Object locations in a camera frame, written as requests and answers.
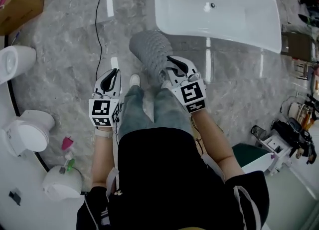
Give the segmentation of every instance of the black shirt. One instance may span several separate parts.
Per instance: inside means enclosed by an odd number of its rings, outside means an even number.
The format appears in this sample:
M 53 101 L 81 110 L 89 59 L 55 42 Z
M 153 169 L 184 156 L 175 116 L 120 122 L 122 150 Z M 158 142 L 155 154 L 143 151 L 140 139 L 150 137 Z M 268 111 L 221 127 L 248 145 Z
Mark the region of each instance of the black shirt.
M 119 143 L 118 168 L 121 195 L 111 195 L 108 202 L 106 189 L 95 187 L 86 197 L 101 230 L 243 229 L 234 186 L 247 190 L 262 225 L 266 221 L 269 195 L 263 172 L 223 183 L 201 159 L 194 138 L 184 131 L 154 128 L 125 135 Z M 252 207 L 242 196 L 241 207 L 247 229 L 255 229 Z M 110 225 L 101 225 L 101 218 Z M 78 212 L 76 229 L 96 229 L 85 203 Z

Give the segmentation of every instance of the white bathtub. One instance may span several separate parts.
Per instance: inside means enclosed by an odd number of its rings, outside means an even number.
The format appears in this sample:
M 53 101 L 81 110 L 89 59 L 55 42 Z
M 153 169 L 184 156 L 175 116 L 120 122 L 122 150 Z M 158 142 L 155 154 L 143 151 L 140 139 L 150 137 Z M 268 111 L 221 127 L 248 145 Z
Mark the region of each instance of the white bathtub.
M 155 0 L 155 14 L 158 28 L 167 34 L 214 37 L 281 51 L 276 0 Z

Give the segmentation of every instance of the hand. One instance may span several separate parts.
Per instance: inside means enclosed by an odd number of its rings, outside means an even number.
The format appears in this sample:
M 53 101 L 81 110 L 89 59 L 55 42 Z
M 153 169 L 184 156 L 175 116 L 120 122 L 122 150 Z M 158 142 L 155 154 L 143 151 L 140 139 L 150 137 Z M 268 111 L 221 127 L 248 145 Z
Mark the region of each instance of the hand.
M 105 132 L 111 132 L 113 130 L 112 127 L 98 127 L 98 129 Z

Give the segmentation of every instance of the white sneaker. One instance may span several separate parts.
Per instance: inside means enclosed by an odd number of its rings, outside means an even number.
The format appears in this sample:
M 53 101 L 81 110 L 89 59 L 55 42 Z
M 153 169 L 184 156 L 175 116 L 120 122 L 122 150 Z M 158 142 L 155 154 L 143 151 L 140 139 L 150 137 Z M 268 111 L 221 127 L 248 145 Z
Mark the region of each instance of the white sneaker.
M 169 80 L 166 80 L 162 85 L 161 85 L 161 89 L 167 88 L 168 90 L 171 91 L 171 82 Z
M 140 76 L 137 75 L 137 74 L 133 74 L 133 75 L 131 76 L 131 79 L 130 79 L 130 88 L 131 88 L 133 85 L 137 85 L 137 86 L 140 86 L 140 85 L 141 85 Z

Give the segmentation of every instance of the cardboard box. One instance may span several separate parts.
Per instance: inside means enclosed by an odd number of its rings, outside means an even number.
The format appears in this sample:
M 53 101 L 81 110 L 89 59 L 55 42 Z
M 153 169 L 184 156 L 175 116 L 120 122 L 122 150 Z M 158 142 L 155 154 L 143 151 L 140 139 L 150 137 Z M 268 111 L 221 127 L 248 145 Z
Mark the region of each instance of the cardboard box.
M 9 35 L 43 11 L 44 0 L 5 0 L 0 10 L 0 35 Z

